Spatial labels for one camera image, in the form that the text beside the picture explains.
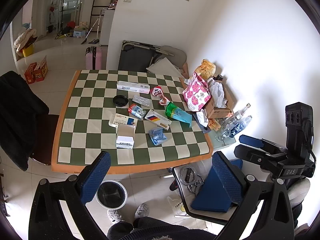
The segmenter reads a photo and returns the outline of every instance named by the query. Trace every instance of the person's leg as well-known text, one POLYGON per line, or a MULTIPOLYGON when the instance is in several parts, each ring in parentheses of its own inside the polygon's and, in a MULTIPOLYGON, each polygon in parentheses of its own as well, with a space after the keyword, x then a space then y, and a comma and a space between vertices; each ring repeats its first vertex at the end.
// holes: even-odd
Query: person's leg
POLYGON ((145 228, 151 228, 151 227, 170 225, 161 220, 151 218, 149 217, 149 215, 150 215, 150 209, 148 205, 143 203, 140 206, 138 206, 137 211, 134 214, 133 227, 135 229, 145 229, 145 228))
POLYGON ((130 234, 132 229, 133 226, 130 223, 120 221, 109 228, 107 237, 109 240, 119 240, 121 237, 130 234))
POLYGON ((113 226, 109 228, 107 234, 109 240, 119 240, 121 237, 126 236, 132 231, 133 226, 122 219, 118 210, 108 210, 107 214, 113 223, 113 226))
POLYGON ((133 222, 133 227, 138 228, 138 229, 167 226, 167 225, 171 225, 171 224, 166 223, 166 222, 159 220, 159 219, 151 218, 151 217, 137 218, 133 222))

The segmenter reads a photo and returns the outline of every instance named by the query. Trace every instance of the black jacket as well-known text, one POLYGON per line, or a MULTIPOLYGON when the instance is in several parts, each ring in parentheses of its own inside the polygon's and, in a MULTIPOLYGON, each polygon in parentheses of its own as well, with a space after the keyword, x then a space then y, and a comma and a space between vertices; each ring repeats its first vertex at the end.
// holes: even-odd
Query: black jacket
POLYGON ((0 146, 23 171, 36 145, 36 115, 49 108, 14 71, 0 77, 0 146))

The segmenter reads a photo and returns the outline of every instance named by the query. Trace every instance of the camera rig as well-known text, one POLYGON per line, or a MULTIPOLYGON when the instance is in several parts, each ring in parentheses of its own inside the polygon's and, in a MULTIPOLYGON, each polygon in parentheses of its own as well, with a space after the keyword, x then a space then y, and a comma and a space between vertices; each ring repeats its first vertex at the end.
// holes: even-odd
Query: camera rig
POLYGON ((239 141, 242 144, 235 148, 235 156, 260 165, 261 169, 270 171, 274 179, 311 178, 316 168, 316 157, 312 152, 312 107, 300 102, 288 105, 285 116, 286 147, 266 139, 241 135, 239 141))

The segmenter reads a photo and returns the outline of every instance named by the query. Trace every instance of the red and white package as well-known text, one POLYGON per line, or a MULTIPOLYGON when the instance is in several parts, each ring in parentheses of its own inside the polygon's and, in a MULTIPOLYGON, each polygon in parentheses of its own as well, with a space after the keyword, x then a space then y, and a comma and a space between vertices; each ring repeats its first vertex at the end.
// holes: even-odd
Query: red and white package
POLYGON ((193 112, 200 111, 211 98, 207 83, 196 72, 182 94, 189 110, 193 112))
POLYGON ((163 92, 162 92, 162 89, 161 87, 157 86, 157 87, 154 87, 153 89, 150 90, 150 93, 151 95, 157 97, 159 95, 163 95, 163 92))
POLYGON ((160 94, 158 97, 159 97, 159 104, 161 106, 166 106, 170 103, 170 100, 166 98, 163 94, 160 94))

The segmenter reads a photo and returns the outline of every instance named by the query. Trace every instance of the checkered tablecloth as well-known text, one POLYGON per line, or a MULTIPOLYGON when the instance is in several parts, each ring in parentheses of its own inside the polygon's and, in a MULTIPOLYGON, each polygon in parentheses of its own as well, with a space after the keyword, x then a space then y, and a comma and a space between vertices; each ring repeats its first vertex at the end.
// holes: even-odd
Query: checkered tablecloth
POLYGON ((184 122, 172 120, 170 129, 164 130, 168 140, 155 146, 148 131, 155 124, 148 120, 138 121, 133 149, 116 148, 116 129, 109 126, 115 113, 130 115, 128 107, 134 103, 134 95, 152 100, 151 107, 141 106, 165 116, 165 108, 157 97, 124 90, 117 90, 117 81, 137 82, 161 86, 164 95, 183 110, 188 110, 182 95, 183 87, 179 78, 130 71, 82 70, 72 91, 64 116, 59 140, 58 164, 85 166, 103 150, 111 155, 111 165, 141 165, 175 161, 206 154, 209 152, 204 134, 193 119, 192 127, 184 122), (124 107, 115 106, 115 95, 129 98, 124 107))

